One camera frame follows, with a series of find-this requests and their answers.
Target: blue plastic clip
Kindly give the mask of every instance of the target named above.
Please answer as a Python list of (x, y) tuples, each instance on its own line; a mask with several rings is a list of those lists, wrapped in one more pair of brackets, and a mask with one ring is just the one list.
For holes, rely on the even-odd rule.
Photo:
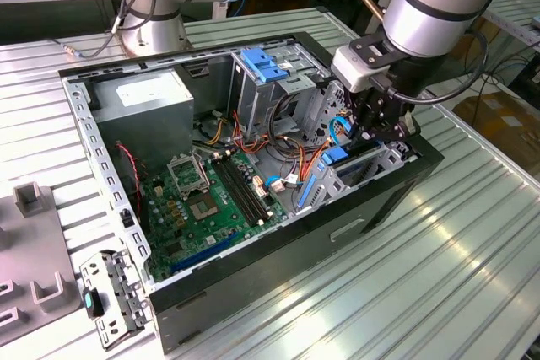
[(280, 69), (272, 57), (260, 48), (242, 50), (240, 56), (263, 83), (283, 79), (289, 75)]

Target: wire bundle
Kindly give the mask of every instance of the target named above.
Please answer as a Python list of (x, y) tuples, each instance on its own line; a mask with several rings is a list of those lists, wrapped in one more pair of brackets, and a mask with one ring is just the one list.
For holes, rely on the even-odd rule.
[(116, 146), (126, 154), (127, 158), (129, 159), (129, 163), (132, 166), (133, 174), (135, 175), (135, 193), (137, 194), (137, 216), (138, 216), (138, 218), (140, 218), (140, 216), (141, 216), (141, 199), (142, 199), (142, 196), (141, 196), (141, 191), (140, 191), (140, 186), (139, 186), (140, 179), (139, 179), (139, 176), (138, 176), (137, 165), (135, 164), (136, 159), (129, 152), (129, 150), (126, 147), (124, 147), (121, 143), (118, 143)]
[(216, 131), (216, 135), (206, 142), (207, 145), (214, 145), (219, 142), (219, 139), (221, 138), (221, 131), (223, 129), (223, 124), (226, 122), (225, 119), (220, 118), (218, 123), (218, 130)]

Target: red cable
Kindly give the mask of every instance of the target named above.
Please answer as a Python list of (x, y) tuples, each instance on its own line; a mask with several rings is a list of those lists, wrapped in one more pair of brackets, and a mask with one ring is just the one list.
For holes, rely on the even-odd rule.
[(137, 193), (137, 215), (138, 217), (141, 216), (141, 192), (138, 188), (139, 179), (138, 179), (138, 172), (137, 172), (137, 165), (135, 165), (135, 158), (131, 153), (127, 150), (126, 147), (124, 147), (121, 143), (117, 144), (117, 147), (119, 147), (129, 159), (129, 162), (132, 164), (133, 173), (135, 174), (135, 192)]

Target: yellow wire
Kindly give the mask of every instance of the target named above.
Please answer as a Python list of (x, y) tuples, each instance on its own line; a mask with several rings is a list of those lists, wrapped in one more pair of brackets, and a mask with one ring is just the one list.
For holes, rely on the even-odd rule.
[(218, 130), (216, 132), (216, 135), (210, 141), (206, 142), (207, 145), (214, 145), (217, 141), (219, 141), (219, 138), (221, 137), (222, 126), (223, 126), (223, 120), (219, 119)]

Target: metal bracket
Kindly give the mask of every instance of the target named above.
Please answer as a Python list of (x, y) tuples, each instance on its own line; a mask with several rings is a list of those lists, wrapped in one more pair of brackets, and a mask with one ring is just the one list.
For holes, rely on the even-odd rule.
[(385, 36), (383, 31), (365, 35), (348, 43), (348, 47), (370, 69), (386, 67), (410, 56), (398, 50)]
[(100, 252), (80, 270), (84, 286), (97, 291), (103, 305), (95, 326), (106, 351), (144, 329), (152, 313), (127, 250)]

